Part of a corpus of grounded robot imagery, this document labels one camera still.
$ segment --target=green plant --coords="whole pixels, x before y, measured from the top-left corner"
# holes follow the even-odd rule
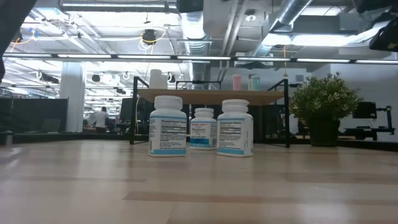
[[[326,78],[308,77],[294,92],[291,113],[306,122],[311,120],[338,121],[350,115],[362,100],[358,90],[349,88],[340,72]]]

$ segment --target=supplement bottle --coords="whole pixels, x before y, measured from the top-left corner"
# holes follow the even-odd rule
[[[149,155],[153,157],[187,154],[187,115],[181,111],[177,96],[156,96],[155,111],[150,114]]]
[[[223,114],[218,116],[217,154],[253,156],[253,117],[247,114],[247,100],[224,100]]]
[[[197,108],[191,120],[191,149],[215,150],[217,148],[217,121],[211,108]]]

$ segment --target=black metal shelf frame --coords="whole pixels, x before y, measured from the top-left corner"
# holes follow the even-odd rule
[[[130,144],[134,144],[134,140],[136,140],[135,129],[136,129],[136,113],[135,110],[137,101],[138,101],[138,82],[141,82],[147,88],[149,85],[139,77],[134,77],[133,84],[133,94],[132,94],[132,113],[131,113],[131,127],[130,127]],[[201,82],[201,83],[218,83],[221,82]],[[284,107],[285,107],[285,147],[290,147],[290,127],[289,127],[289,81],[288,79],[283,79],[280,82],[276,83],[274,86],[268,89],[268,91],[274,90],[277,91],[278,87],[284,88]]]

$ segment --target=pink bottle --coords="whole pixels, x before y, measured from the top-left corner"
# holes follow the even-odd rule
[[[242,76],[233,75],[233,90],[242,90]]]

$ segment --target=blue label stripe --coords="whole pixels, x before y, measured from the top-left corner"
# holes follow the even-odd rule
[[[219,121],[244,121],[244,118],[219,118]]]
[[[153,155],[185,155],[187,150],[177,150],[177,149],[154,149],[153,152],[150,152]]]
[[[187,120],[187,118],[183,118],[183,117],[174,117],[174,116],[151,116],[152,118],[163,118],[163,119],[181,119],[181,120]]]
[[[212,147],[209,144],[195,144],[195,143],[191,143],[191,147]]]
[[[217,122],[214,122],[214,121],[192,121],[191,123],[192,124],[193,123],[216,124]]]
[[[190,142],[191,144],[210,144],[210,139],[191,138]]]
[[[236,154],[236,155],[243,155],[244,154],[244,150],[239,150],[239,149],[218,148],[217,152],[227,153],[227,154]]]

